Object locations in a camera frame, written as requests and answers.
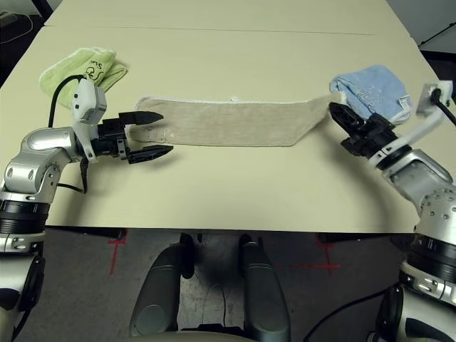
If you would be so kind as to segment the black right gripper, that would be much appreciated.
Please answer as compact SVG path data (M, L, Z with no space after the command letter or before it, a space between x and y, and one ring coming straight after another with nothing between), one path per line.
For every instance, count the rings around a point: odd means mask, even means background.
M395 126L379 114L373 114L365 120L347 105L330 103L332 119L348 133L341 145L350 154L371 158L377 151L396 140Z

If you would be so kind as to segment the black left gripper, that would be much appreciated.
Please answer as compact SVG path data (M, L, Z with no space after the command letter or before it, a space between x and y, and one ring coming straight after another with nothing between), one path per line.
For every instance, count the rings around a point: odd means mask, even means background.
M119 118L103 120L98 125L98 137L91 140L96 156L119 157L136 164L158 159L173 150L171 145L151 145L141 150L130 151L125 133L126 125L149 125L163 119L159 113L150 111L130 111L118 114Z

